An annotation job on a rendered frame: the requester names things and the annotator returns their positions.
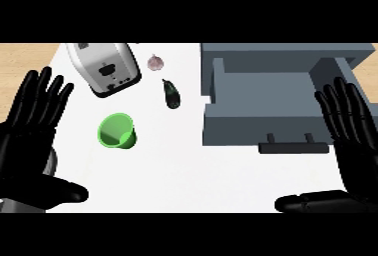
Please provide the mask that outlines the grey cabinet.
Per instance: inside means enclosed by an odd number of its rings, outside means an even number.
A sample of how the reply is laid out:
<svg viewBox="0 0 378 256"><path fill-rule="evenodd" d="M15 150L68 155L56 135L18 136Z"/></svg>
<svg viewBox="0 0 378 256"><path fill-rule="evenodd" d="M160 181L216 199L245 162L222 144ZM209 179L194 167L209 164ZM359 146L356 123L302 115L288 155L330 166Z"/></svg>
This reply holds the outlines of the grey cabinet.
<svg viewBox="0 0 378 256"><path fill-rule="evenodd" d="M213 61L228 73L309 72L322 58L344 58L350 69L375 52L371 43L201 43L201 95L210 95Z"/></svg>

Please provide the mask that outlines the dark eggplant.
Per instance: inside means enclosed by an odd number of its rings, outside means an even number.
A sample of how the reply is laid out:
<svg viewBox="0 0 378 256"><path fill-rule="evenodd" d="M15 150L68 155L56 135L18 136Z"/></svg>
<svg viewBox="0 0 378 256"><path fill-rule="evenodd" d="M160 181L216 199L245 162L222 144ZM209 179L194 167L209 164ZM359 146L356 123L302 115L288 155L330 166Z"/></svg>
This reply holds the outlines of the dark eggplant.
<svg viewBox="0 0 378 256"><path fill-rule="evenodd" d="M169 80L164 80L164 93L166 93L167 107L170 109L179 108L180 107L180 94L179 94L175 84Z"/></svg>

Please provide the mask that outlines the silver toaster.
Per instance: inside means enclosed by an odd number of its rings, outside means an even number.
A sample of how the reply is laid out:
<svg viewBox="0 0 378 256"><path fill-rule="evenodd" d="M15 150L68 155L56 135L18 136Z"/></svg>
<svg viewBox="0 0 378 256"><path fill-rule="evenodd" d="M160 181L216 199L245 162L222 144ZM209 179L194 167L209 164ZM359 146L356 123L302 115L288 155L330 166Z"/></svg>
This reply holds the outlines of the silver toaster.
<svg viewBox="0 0 378 256"><path fill-rule="evenodd" d="M110 97L141 81L141 68L127 43L67 43L67 50L99 98Z"/></svg>

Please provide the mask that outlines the grey open drawer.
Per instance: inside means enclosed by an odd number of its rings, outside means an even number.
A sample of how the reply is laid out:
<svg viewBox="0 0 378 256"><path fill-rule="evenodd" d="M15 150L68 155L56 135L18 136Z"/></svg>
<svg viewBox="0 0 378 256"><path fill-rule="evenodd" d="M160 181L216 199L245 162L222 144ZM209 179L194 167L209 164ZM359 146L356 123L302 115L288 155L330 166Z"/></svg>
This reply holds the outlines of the grey open drawer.
<svg viewBox="0 0 378 256"><path fill-rule="evenodd" d="M269 136L281 143L302 142L307 134L328 143L331 135L315 92L337 77L356 81L344 58L324 58L310 71L297 73L229 73L217 58L203 144L257 145Z"/></svg>

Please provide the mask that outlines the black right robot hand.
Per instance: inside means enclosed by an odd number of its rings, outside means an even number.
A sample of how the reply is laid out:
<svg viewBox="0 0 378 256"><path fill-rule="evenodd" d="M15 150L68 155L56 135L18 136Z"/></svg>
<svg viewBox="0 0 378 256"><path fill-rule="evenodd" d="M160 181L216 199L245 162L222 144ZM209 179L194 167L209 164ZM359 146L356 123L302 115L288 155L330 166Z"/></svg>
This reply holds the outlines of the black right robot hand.
<svg viewBox="0 0 378 256"><path fill-rule="evenodd" d="M282 213L378 214L378 128L353 83L341 77L315 92L346 190L330 190L276 199Z"/></svg>

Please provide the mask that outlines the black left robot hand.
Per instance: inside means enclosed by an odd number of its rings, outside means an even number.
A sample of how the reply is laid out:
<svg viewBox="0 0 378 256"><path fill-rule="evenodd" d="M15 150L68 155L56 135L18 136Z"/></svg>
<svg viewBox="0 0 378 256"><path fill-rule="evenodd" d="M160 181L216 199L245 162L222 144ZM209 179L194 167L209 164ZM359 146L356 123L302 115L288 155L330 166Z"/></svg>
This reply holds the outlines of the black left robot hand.
<svg viewBox="0 0 378 256"><path fill-rule="evenodd" d="M45 210L89 198L82 185L43 173L73 89L49 66L30 70L0 123L0 198Z"/></svg>

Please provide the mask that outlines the green cup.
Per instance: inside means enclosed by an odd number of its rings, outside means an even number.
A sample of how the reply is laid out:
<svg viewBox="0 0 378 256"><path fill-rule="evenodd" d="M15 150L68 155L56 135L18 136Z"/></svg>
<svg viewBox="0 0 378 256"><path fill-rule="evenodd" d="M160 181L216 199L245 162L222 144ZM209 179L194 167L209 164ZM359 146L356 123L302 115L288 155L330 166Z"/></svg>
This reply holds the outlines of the green cup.
<svg viewBox="0 0 378 256"><path fill-rule="evenodd" d="M136 144L132 117L124 113L110 115L98 128L98 140L108 148L130 149Z"/></svg>

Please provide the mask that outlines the pale pink garlic bulb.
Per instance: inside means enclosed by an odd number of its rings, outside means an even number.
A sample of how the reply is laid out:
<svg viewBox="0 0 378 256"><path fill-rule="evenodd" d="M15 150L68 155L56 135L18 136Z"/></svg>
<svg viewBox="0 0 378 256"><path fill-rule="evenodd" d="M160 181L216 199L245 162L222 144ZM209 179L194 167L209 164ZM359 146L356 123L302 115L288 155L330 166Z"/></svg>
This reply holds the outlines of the pale pink garlic bulb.
<svg viewBox="0 0 378 256"><path fill-rule="evenodd" d="M152 71L158 71L163 69L163 67L164 67L164 61L157 55L154 55L148 60L148 68Z"/></svg>

